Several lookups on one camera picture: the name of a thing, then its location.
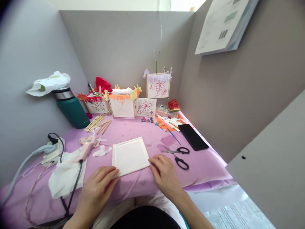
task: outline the table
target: table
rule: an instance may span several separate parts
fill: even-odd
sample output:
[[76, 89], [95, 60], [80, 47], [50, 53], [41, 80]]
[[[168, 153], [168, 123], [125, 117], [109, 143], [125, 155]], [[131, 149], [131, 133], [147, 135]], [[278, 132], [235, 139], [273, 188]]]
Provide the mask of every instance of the table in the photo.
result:
[[[164, 132], [161, 128], [156, 127], [154, 123], [141, 122], [141, 117], [137, 117], [136, 119], [113, 119], [112, 116], [108, 116], [108, 120], [112, 120], [111, 125], [103, 136], [101, 136], [101, 134], [98, 135], [98, 137], [107, 139], [107, 141], [101, 143], [106, 146], [106, 149], [113, 144], [131, 140], [140, 136], [143, 138], [149, 157], [160, 154], [160, 150], [164, 150], [162, 145], [173, 150], [180, 147], [179, 143], [169, 132]], [[69, 131], [63, 136], [66, 144], [65, 152], [73, 152], [77, 150], [81, 147], [79, 139], [81, 137], [90, 136], [91, 134], [92, 133], [87, 133], [82, 129], [72, 129]], [[226, 163], [212, 147], [207, 150], [194, 151], [182, 133], [174, 131], [173, 134], [179, 140], [181, 146], [190, 149], [189, 155], [179, 155], [179, 158], [189, 164], [190, 168], [188, 171], [182, 170], [178, 167], [174, 155], [166, 154], [167, 157], [172, 159], [181, 184], [186, 191], [208, 191], [236, 184], [231, 175], [225, 169]], [[105, 156], [92, 157], [93, 152], [98, 149], [99, 148], [93, 148], [88, 156], [84, 181], [86, 181], [98, 167], [112, 165], [112, 151]], [[33, 165], [37, 164], [41, 158], [35, 161]], [[29, 204], [31, 208], [31, 219], [39, 224], [62, 218], [65, 213], [60, 199], [58, 198], [53, 200], [51, 198], [51, 193], [48, 187], [48, 180], [54, 168], [54, 166], [50, 167], [43, 174], [33, 191], [33, 196]], [[31, 227], [25, 219], [25, 201], [34, 181], [43, 169], [44, 167], [39, 165], [29, 176], [20, 177], [20, 179], [18, 179], [11, 197], [7, 201], [3, 211], [3, 219], [8, 224], [8, 228], [24, 229]], [[9, 185], [1, 189], [1, 198], [6, 194]], [[159, 189], [156, 186], [153, 174], [148, 167], [121, 177], [121, 180], [118, 182], [111, 195], [110, 203], [118, 203], [130, 197], [143, 195], [152, 196], [158, 191]], [[80, 192], [81, 189], [75, 191], [70, 213], [75, 212]]]

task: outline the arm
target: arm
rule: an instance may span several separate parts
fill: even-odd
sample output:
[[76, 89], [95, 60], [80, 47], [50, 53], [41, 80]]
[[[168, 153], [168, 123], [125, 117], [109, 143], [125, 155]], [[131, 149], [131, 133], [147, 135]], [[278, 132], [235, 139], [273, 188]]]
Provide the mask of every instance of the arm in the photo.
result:
[[174, 203], [182, 213], [191, 229], [214, 229], [211, 223], [196, 207], [189, 195], [181, 188], [176, 169], [171, 159], [164, 155], [156, 155], [149, 159], [156, 184], [163, 194]]
[[104, 166], [89, 177], [83, 186], [76, 211], [63, 229], [84, 229], [93, 224], [120, 179], [112, 180], [118, 172], [114, 166]]

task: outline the power strip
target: power strip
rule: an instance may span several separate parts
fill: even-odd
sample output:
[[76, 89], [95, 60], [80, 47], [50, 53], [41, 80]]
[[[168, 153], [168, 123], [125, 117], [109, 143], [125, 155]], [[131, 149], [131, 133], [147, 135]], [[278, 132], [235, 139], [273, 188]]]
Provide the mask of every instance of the power strip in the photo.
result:
[[61, 153], [62, 153], [62, 151], [63, 151], [63, 144], [61, 143], [61, 141], [60, 140], [58, 140], [58, 142], [56, 143], [56, 145], [57, 145], [57, 148], [56, 148], [56, 150], [54, 150], [53, 152], [51, 152], [51, 153], [49, 153], [49, 154], [46, 154], [46, 155], [44, 155], [44, 158], [43, 158], [43, 160], [42, 160], [42, 162], [41, 162], [41, 164], [44, 166], [44, 167], [47, 167], [49, 164], [50, 164], [50, 162], [51, 162], [51, 165], [50, 166], [52, 166], [52, 165], [55, 165], [58, 161], [59, 161], [59, 159], [60, 159], [60, 155], [61, 155]]

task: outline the black cable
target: black cable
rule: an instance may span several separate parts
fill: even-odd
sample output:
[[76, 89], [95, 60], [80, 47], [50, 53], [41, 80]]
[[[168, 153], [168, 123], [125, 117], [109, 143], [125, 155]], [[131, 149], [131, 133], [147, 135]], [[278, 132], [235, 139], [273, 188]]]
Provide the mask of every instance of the black cable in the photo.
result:
[[69, 201], [68, 211], [70, 210], [70, 206], [71, 206], [71, 203], [72, 203], [72, 198], [73, 198], [74, 192], [76, 190], [76, 186], [77, 186], [77, 183], [78, 183], [78, 180], [79, 180], [79, 177], [80, 177], [80, 172], [82, 171], [83, 160], [80, 160], [79, 163], [80, 163], [80, 168], [79, 168], [79, 172], [78, 172], [78, 175], [77, 175], [77, 178], [76, 178], [76, 182], [75, 182], [75, 185], [74, 185], [74, 188], [73, 188], [73, 191], [72, 191], [72, 194], [71, 194], [71, 198], [70, 198], [70, 201]]
[[[61, 155], [60, 155], [60, 163], [62, 163], [62, 156], [64, 154], [64, 143], [63, 143], [63, 140], [61, 140], [61, 138], [56, 133], [49, 133], [48, 134], [48, 138], [51, 138], [50, 134], [55, 134], [58, 137], [58, 139], [61, 141], [62, 145], [63, 145], [63, 150], [62, 150]], [[67, 206], [66, 202], [63, 199], [63, 197], [60, 197], [61, 203], [63, 204], [64, 210], [66, 212], [65, 215], [64, 215], [66, 218], [68, 218], [69, 215], [70, 215], [69, 210], [70, 210], [70, 206], [71, 206], [71, 203], [72, 203], [74, 192], [76, 190], [76, 186], [77, 186], [77, 183], [78, 183], [78, 180], [79, 180], [79, 177], [80, 177], [80, 173], [82, 171], [83, 160], [80, 160], [79, 163], [80, 163], [80, 168], [79, 168], [79, 172], [78, 172], [78, 175], [77, 175], [77, 178], [76, 178], [76, 181], [75, 181], [75, 185], [74, 185], [74, 188], [73, 188], [73, 191], [72, 191], [72, 194], [71, 194], [69, 205]]]

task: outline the green thermos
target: green thermos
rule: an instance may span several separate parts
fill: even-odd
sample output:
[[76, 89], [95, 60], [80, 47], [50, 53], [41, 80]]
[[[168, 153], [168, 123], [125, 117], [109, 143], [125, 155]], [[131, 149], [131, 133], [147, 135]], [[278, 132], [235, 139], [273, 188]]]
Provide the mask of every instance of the green thermos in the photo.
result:
[[76, 129], [82, 129], [90, 124], [90, 120], [69, 87], [62, 87], [52, 91], [55, 94], [57, 105]]

